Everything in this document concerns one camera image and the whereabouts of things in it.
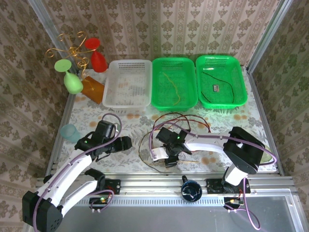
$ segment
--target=white plastic basket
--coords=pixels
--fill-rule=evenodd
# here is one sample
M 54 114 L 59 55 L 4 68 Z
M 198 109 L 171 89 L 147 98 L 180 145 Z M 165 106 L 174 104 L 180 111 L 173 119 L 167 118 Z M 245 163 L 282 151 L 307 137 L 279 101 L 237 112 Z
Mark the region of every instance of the white plastic basket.
M 143 109 L 151 102 L 152 62 L 142 59 L 110 63 L 103 94 L 103 105 L 111 108 Z

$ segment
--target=light blue cup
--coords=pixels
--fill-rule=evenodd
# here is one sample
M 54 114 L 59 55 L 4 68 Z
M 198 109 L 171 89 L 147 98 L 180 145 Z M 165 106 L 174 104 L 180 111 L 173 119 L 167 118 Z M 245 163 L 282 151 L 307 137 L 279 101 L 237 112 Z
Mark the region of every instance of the light blue cup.
M 64 139 L 72 143 L 76 143 L 81 138 L 80 133 L 73 124 L 63 126 L 60 130 L 60 134 Z

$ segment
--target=damask wallpaper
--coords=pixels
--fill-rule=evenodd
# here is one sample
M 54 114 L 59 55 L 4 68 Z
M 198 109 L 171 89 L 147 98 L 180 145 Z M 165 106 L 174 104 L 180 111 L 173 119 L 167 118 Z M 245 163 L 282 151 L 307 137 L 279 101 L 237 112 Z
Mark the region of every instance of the damask wallpaper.
M 286 174 L 309 218 L 309 1 L 293 1 L 253 72 Z
M 231 54 L 248 63 L 279 0 L 43 0 L 59 32 L 98 37 L 107 60 Z
M 0 1 L 0 34 L 0 232 L 19 232 L 21 198 L 45 175 L 68 93 L 27 1 Z

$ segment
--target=yellow wire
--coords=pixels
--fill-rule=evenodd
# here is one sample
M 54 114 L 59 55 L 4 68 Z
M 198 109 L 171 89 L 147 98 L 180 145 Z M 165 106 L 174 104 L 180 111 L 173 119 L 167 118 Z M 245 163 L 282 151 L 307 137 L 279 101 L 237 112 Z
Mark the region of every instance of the yellow wire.
M 180 96 L 179 96 L 179 94 L 178 94 L 178 89 L 177 89 L 176 85 L 174 84 L 174 82 L 171 81 L 171 79 L 169 78 L 169 76 L 167 76 L 166 73 L 163 73 L 163 74 L 164 74 L 164 76 L 167 77 L 167 79 L 169 80 L 169 82 L 171 82 L 172 85 L 175 87 L 176 95 L 177 95 L 177 97 L 178 97 L 178 101 L 177 101 L 176 103 L 174 103 L 174 105 L 176 105 L 176 104 L 178 104 L 178 103 L 180 102 Z

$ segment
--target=plastic basket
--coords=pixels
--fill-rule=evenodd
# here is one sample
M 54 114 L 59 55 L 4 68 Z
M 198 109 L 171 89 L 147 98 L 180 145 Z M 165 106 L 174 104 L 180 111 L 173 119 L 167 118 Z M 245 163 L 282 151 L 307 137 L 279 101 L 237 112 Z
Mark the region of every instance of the plastic basket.
M 151 102 L 152 63 L 142 59 L 110 63 L 103 105 L 111 108 L 143 109 Z
M 198 98 L 205 108 L 232 109 L 248 96 L 239 61 L 230 56 L 201 56 L 196 60 Z
M 186 111 L 195 106 L 197 101 L 197 82 L 192 60 L 157 58 L 153 61 L 151 104 L 154 107 L 160 111 Z

